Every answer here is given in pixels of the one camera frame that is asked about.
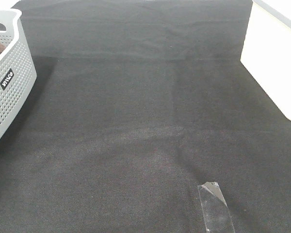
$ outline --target tape piece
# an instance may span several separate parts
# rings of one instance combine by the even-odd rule
[[[217,182],[198,186],[206,232],[235,233],[226,201]]]

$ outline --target gray plastic basket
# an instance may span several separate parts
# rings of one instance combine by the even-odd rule
[[[0,138],[10,126],[36,79],[36,71],[20,22],[21,11],[0,10],[0,42],[6,49],[0,54]]]

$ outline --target black felt surface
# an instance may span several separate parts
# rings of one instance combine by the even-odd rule
[[[291,232],[291,122],[240,63],[249,0],[23,0],[38,78],[0,140],[0,233]]]

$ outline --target dark gray cloth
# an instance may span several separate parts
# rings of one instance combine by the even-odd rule
[[[240,63],[250,0],[23,0],[37,81],[0,140],[0,233],[291,232],[291,122]]]

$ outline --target basket label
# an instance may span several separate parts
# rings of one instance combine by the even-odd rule
[[[6,89],[6,87],[9,85],[13,77],[14,72],[12,71],[12,69],[10,69],[9,72],[4,76],[4,79],[0,82],[0,86],[2,87],[3,90]]]

